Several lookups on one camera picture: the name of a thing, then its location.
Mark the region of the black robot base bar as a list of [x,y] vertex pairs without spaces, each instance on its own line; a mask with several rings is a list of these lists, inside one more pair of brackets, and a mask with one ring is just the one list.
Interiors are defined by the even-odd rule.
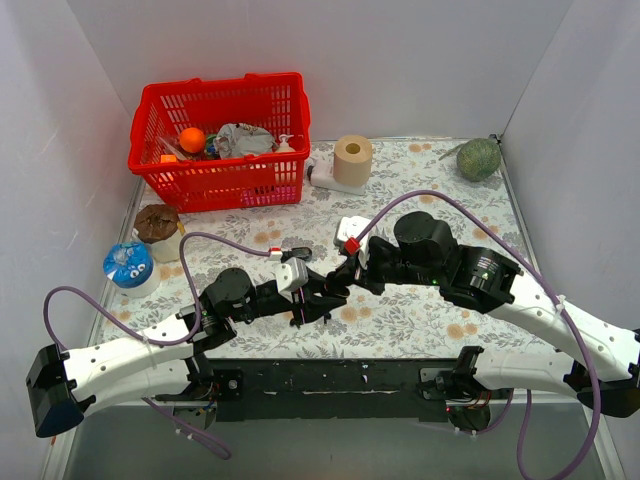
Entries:
[[508,399],[472,377],[479,347],[456,358],[209,359],[187,363],[187,387],[160,400],[201,404],[218,422],[415,419],[483,430]]

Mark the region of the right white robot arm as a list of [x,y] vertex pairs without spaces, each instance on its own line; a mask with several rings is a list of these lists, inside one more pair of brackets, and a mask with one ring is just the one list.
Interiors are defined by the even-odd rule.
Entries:
[[375,295],[386,285],[429,286],[463,309],[509,322],[554,348],[547,356],[462,349],[453,367],[423,381],[430,398],[477,399],[502,389],[558,393],[602,414],[627,418],[639,409],[639,334],[620,329],[561,299],[535,277],[484,247],[458,243],[448,224],[426,212],[402,216],[396,241],[371,236],[360,252],[349,238],[346,260],[326,277],[312,274],[296,292],[297,323],[327,319],[357,285]]

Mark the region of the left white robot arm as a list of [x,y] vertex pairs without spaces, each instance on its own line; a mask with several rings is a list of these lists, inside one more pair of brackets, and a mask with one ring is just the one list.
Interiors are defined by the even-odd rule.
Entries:
[[349,290],[309,270],[287,265],[256,285],[240,268],[222,271],[196,303],[160,323],[93,347],[41,348],[26,378],[35,434],[49,438],[78,426],[86,416],[139,397],[205,398],[221,386],[196,357],[230,341],[235,323],[289,312],[296,327],[327,320],[346,303]]

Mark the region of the taped black earbud case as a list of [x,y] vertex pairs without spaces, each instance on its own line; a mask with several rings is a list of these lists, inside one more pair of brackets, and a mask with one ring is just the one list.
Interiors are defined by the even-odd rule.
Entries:
[[313,258],[313,252],[309,247],[294,247],[283,252],[283,260],[287,261],[291,258],[298,258],[304,262],[309,262]]

